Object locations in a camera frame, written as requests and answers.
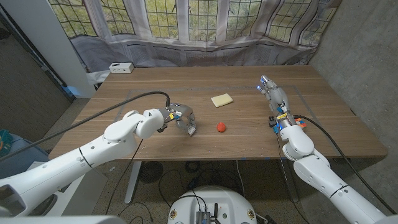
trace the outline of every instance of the red tomato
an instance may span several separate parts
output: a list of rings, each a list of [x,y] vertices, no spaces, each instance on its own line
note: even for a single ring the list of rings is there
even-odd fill
[[[226,129],[226,126],[225,126],[224,123],[220,122],[220,123],[217,124],[217,131],[224,132],[225,129]]]

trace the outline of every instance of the table top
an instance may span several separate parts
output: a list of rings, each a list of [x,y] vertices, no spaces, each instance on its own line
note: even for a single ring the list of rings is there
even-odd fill
[[[171,103],[193,108],[197,130],[190,137],[171,122],[164,132],[156,132],[142,142],[134,160],[278,159],[277,138],[268,126],[272,113],[266,98],[256,90],[261,75],[284,89],[293,114],[319,122],[348,157],[387,154],[373,133],[309,65],[135,68],[131,74],[110,74],[75,122],[143,92],[159,90],[170,95]],[[216,108],[210,98],[224,93],[233,102]],[[164,96],[151,95],[116,108],[65,133],[49,157],[53,159],[94,140],[128,111],[142,113],[164,106]],[[219,122],[226,125],[223,133],[216,129]],[[338,157],[326,136],[313,124],[307,125],[305,132],[315,148],[326,157]]]

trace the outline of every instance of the black cable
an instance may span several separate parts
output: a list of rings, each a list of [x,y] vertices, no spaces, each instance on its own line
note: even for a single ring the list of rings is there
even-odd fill
[[[136,154],[137,154],[137,152],[138,152],[138,149],[139,149],[139,147],[141,146],[141,143],[142,143],[142,142],[143,142],[143,139],[141,139],[141,142],[139,143],[136,152],[134,153],[134,155],[132,155],[129,164],[128,164],[127,167],[125,168],[125,170],[124,170],[122,176],[120,177],[118,183],[116,184],[115,188],[113,189],[113,193],[112,193],[111,198],[110,198],[110,200],[109,200],[108,207],[106,207],[105,215],[108,214],[109,208],[110,208],[110,206],[111,206],[111,202],[112,202],[113,195],[114,195],[114,193],[116,192],[116,189],[117,189],[117,187],[118,187],[120,181],[122,180],[123,176],[126,174],[128,168],[130,167],[130,165],[131,165],[131,163],[132,163],[132,160],[134,159],[134,156],[136,156]]]
[[[144,224],[144,219],[142,218],[142,217],[134,217],[131,221],[130,221],[130,223],[129,224],[131,224],[132,223],[132,221],[134,221],[136,218],[140,218],[141,219],[141,222],[142,222],[142,224]]]
[[[185,187],[184,187],[184,185],[182,184],[181,173],[180,173],[180,171],[178,171],[178,170],[176,170],[176,169],[172,169],[172,170],[169,170],[169,171],[167,171],[166,173],[164,173],[164,174],[162,175],[162,177],[159,179],[159,183],[157,184],[157,187],[158,187],[158,189],[159,189],[160,196],[162,196],[163,201],[166,202],[166,204],[167,204],[170,208],[171,208],[172,206],[167,202],[166,198],[164,197],[164,195],[163,195],[163,193],[162,193],[162,191],[161,191],[161,189],[160,189],[160,183],[162,183],[163,177],[164,177],[166,174],[168,174],[169,172],[172,172],[172,171],[177,172],[178,175],[180,176],[181,187],[182,187],[182,189],[184,189],[184,191],[185,191]]]
[[[294,118],[303,118],[306,119],[307,121],[311,122],[312,124],[314,124],[317,128],[319,128],[324,134],[326,134],[326,136],[330,139],[331,143],[336,147],[337,151],[341,154],[341,156],[344,158],[344,160],[347,162],[347,164],[351,167],[351,169],[354,171],[354,173],[358,176],[358,178],[362,181],[362,183],[372,192],[372,194],[379,199],[379,201],[394,215],[397,214],[396,211],[394,211],[394,209],[392,209],[387,202],[385,202],[377,193],[376,191],[373,190],[373,188],[362,178],[361,174],[359,174],[358,171],[356,171],[356,169],[353,167],[353,165],[350,163],[350,161],[348,160],[348,158],[346,157],[346,155],[343,153],[343,151],[338,147],[337,143],[335,142],[335,140],[333,140],[333,138],[329,135],[329,133],[327,133],[323,127],[321,127],[319,124],[317,124],[316,122],[314,122],[313,120],[311,120],[310,118],[306,117],[306,116],[302,116],[302,115],[294,115]]]
[[[176,201],[178,201],[178,200],[180,200],[180,199],[183,199],[183,198],[187,198],[187,197],[196,197],[197,199],[199,198],[200,200],[202,200],[202,202],[205,204],[205,212],[207,212],[207,205],[206,205],[206,202],[204,201],[203,198],[201,198],[201,197],[199,197],[199,196],[196,196],[196,195],[185,195],[185,196],[181,196],[181,197],[179,197],[177,200],[175,200],[175,201],[171,204],[171,206],[173,206],[173,204],[174,204]]]
[[[116,104],[116,105],[114,105],[114,106],[111,106],[111,107],[109,107],[108,109],[105,109],[105,110],[103,110],[103,111],[100,111],[100,112],[98,112],[98,113],[96,113],[96,114],[94,114],[94,115],[91,115],[91,116],[89,116],[88,118],[83,119],[83,120],[81,120],[81,121],[79,121],[79,122],[77,122],[77,123],[75,123],[75,124],[73,124],[73,125],[71,125],[71,126],[65,128],[65,129],[63,129],[63,130],[61,130],[61,131],[57,131],[56,133],[51,134],[50,136],[47,136],[47,137],[42,138],[42,139],[40,139],[40,140],[38,140],[38,141],[36,141],[36,142],[33,142],[32,144],[29,144],[29,145],[27,145],[27,146],[25,146],[25,147],[22,147],[22,148],[20,148],[18,151],[15,151],[15,152],[12,152],[12,153],[10,153],[10,154],[8,154],[8,155],[5,155],[5,156],[3,156],[3,157],[0,157],[0,162],[1,162],[1,161],[4,161],[4,160],[6,160],[6,159],[8,159],[8,158],[10,158],[10,157],[12,157],[12,156],[15,156],[16,154],[21,153],[21,152],[23,152],[23,151],[25,151],[25,150],[27,150],[27,149],[33,147],[33,146],[36,146],[36,145],[38,145],[38,144],[40,144],[40,143],[42,143],[42,142],[45,142],[45,141],[47,141],[48,139],[51,139],[51,138],[54,138],[55,136],[58,136],[58,135],[60,135],[60,134],[63,134],[63,133],[65,133],[65,132],[67,132],[67,131],[69,131],[69,130],[71,130],[71,129],[73,129],[73,128],[79,126],[79,125],[82,125],[82,124],[86,123],[87,121],[90,121],[90,120],[92,120],[92,119],[94,119],[94,118],[96,118],[96,117],[98,117],[98,116],[101,116],[102,114],[105,114],[106,112],[109,112],[109,111],[111,111],[111,110],[113,110],[113,109],[115,109],[115,108],[118,108],[118,107],[120,107],[120,106],[122,106],[122,105],[125,105],[126,103],[129,103],[129,102],[131,102],[131,101],[133,101],[133,100],[136,100],[136,99],[138,99],[138,98],[141,98],[141,97],[143,97],[143,96],[148,96],[148,95],[153,95],[153,94],[162,94],[162,95],[165,95],[165,96],[166,96],[166,106],[170,106],[170,97],[169,97],[169,95],[168,95],[167,93],[164,93],[164,92],[162,92],[162,91],[150,91],[150,92],[147,92],[147,93],[143,93],[143,94],[134,96],[134,97],[132,97],[132,98],[130,98],[130,99],[128,99],[128,100],[125,100],[125,101],[123,101],[123,102],[121,102],[121,103],[118,103],[118,104]]]
[[[291,201],[291,202],[293,203],[293,205],[294,205],[294,207],[296,208],[298,214],[300,214],[300,216],[303,218],[303,220],[305,221],[305,223],[306,223],[306,224],[310,224],[310,223],[307,221],[307,219],[303,216],[303,214],[301,214],[299,208],[297,208],[296,203],[294,203],[293,201]]]
[[[208,182],[204,177],[201,176],[202,173],[204,173],[204,172],[206,172],[206,173],[211,173],[212,178],[211,178],[211,180],[210,180],[210,183],[212,183],[212,181],[213,181],[213,175],[214,175],[214,174],[219,174],[219,175],[220,175],[220,173],[224,173],[225,176],[227,176],[229,179],[231,179],[231,180],[234,181],[234,183],[235,183],[235,188],[238,189],[238,190],[240,190],[240,191],[242,192],[242,195],[243,195],[243,189],[242,189],[242,186],[241,186],[241,184],[239,183],[239,181],[237,181],[236,179],[234,179],[233,177],[231,177],[230,175],[228,175],[228,173],[230,173],[230,174],[232,174],[235,178],[239,179],[239,177],[238,177],[234,172],[232,172],[232,171],[230,171],[230,170],[221,170],[221,169],[220,169],[220,162],[219,162],[219,161],[217,161],[217,169],[214,169],[213,163],[211,163],[211,166],[212,166],[212,169],[202,169],[202,168],[200,167],[201,173],[199,174],[199,176],[200,176],[202,179],[204,179],[204,180],[207,182],[207,184],[209,184],[209,182]]]
[[[286,173],[285,173],[285,168],[284,168],[284,164],[282,163],[282,157],[280,156],[280,142],[279,142],[279,136],[278,136],[278,134],[276,134],[276,139],[278,140],[278,151],[279,151],[280,163],[281,163],[281,165],[282,165],[282,170],[283,170],[283,172],[284,172],[285,179],[286,179],[286,181],[287,181]],[[299,208],[297,208],[296,203],[294,203],[293,198],[292,198],[292,195],[291,195],[290,193],[289,193],[289,196],[290,196],[290,201],[293,203],[293,205],[294,205],[294,207],[296,208],[298,214],[300,214],[300,216],[303,218],[303,220],[304,220],[307,224],[310,224],[310,223],[308,222],[308,220],[304,217],[304,215],[301,214]]]
[[[199,199],[198,199],[198,197],[196,197],[196,198],[197,198],[197,201],[198,201],[199,212],[201,212],[201,208],[200,208]]]
[[[131,205],[135,205],[135,204],[140,204],[140,205],[145,206],[146,209],[148,210],[148,213],[149,213],[149,217],[150,217],[151,222],[154,222],[154,218],[152,217],[152,214],[150,213],[150,210],[149,210],[148,206],[147,206],[146,204],[142,203],[142,202],[133,202],[133,203],[129,204],[126,208],[124,208],[121,212],[118,213],[118,216],[120,217],[120,216],[122,215],[122,213],[123,213],[126,209],[128,209]]]

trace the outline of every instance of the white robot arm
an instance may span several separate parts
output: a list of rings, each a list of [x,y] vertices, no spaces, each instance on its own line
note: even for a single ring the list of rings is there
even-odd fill
[[[282,148],[286,158],[294,161],[294,171],[306,183],[323,193],[350,223],[376,223],[385,218],[380,210],[337,176],[328,160],[314,148],[313,141],[296,125],[287,96],[265,75],[257,89],[266,96],[277,118],[280,137],[288,141]]]
[[[182,116],[189,124],[182,123]],[[162,132],[167,123],[176,120],[177,126],[190,135],[195,131],[195,117],[190,107],[171,104],[162,109],[146,110],[143,114],[130,111],[123,119],[109,125],[102,136],[78,149],[70,151],[35,169],[0,180],[1,208],[9,216],[28,215],[47,197],[70,184],[92,168],[114,159],[121,159],[137,150],[133,133],[142,139]]]

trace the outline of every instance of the curtain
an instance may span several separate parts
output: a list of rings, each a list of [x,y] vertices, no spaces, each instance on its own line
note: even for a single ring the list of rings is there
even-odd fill
[[[340,1],[49,0],[88,73],[135,67],[303,65]]]

